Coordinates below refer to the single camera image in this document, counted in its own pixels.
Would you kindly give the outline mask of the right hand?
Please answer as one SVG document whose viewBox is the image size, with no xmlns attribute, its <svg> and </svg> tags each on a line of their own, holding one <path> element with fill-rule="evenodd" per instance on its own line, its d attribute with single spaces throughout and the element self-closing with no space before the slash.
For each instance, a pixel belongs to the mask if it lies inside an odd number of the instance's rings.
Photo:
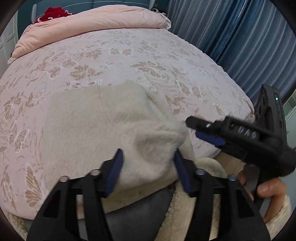
<svg viewBox="0 0 296 241">
<path fill-rule="evenodd" d="M 287 194 L 287 186 L 279 178 L 273 178 L 257 188 L 257 195 L 261 198 L 270 198 L 269 206 L 263 217 L 265 223 L 272 220 L 282 209 L 285 196 Z"/>
</svg>

